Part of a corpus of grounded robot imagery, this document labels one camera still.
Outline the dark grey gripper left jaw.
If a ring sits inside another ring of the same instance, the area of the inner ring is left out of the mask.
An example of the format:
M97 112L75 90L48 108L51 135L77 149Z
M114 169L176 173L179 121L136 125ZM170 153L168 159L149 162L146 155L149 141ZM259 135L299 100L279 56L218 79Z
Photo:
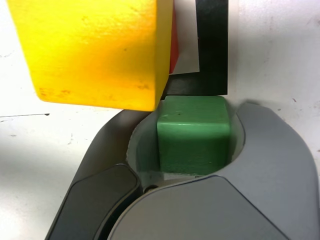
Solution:
M163 180L159 111L122 110L87 149L47 233L49 240L105 240L125 209Z

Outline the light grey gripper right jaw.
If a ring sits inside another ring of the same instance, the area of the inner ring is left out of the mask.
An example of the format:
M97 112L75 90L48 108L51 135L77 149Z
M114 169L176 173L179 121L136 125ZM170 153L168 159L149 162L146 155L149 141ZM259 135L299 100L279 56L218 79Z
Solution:
M303 139L267 107L236 113L244 144L223 169L133 202L111 240L317 240L319 177Z

